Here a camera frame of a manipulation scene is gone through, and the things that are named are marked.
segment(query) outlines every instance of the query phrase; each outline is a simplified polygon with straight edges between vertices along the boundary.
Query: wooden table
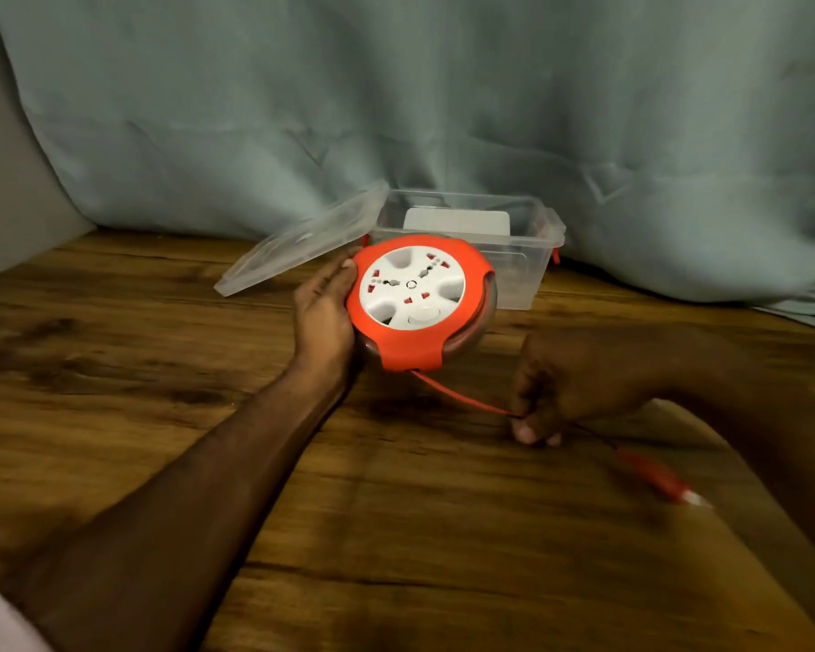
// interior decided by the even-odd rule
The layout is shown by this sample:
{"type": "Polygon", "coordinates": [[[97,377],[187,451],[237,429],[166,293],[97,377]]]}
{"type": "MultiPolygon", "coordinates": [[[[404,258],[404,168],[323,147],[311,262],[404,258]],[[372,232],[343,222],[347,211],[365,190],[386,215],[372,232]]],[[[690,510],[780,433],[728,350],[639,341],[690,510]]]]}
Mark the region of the wooden table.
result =
{"type": "MultiPolygon", "coordinates": [[[[313,266],[222,299],[212,286],[247,248],[99,231],[0,275],[0,572],[286,363],[291,291],[313,266]]],[[[815,386],[812,328],[565,268],[441,379],[503,403],[533,325],[631,321],[716,328],[815,386]]],[[[597,441],[525,449],[500,418],[406,380],[363,375],[329,419],[204,649],[815,649],[815,626],[719,513],[814,618],[815,552],[712,433],[657,406],[597,423],[716,510],[673,507],[597,441]]]]}

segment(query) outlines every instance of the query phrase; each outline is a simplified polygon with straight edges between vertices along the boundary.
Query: cord reel spool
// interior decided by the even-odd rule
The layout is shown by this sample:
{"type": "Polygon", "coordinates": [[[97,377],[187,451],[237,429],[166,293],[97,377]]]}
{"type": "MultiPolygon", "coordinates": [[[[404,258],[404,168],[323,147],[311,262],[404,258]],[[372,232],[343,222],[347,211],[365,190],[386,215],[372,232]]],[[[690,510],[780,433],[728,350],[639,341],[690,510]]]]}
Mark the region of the cord reel spool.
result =
{"type": "Polygon", "coordinates": [[[465,240],[406,235],[360,251],[347,308],[384,370],[431,371],[474,347],[498,301],[495,273],[465,240]]]}

